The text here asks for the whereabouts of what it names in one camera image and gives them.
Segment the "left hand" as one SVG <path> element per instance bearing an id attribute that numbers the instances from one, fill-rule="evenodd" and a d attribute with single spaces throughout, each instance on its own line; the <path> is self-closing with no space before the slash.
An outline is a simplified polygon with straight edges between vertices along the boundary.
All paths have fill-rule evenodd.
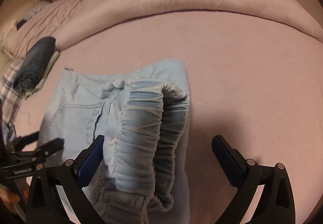
<path id="1" fill-rule="evenodd" d="M 23 197 L 25 200 L 27 200 L 29 193 L 29 184 L 26 182 L 26 180 L 24 181 L 23 187 L 25 188 L 23 191 Z M 1 200 L 11 213 L 17 215 L 17 211 L 14 208 L 14 204 L 20 201 L 20 198 L 17 194 L 12 193 L 3 185 L 1 185 Z"/>

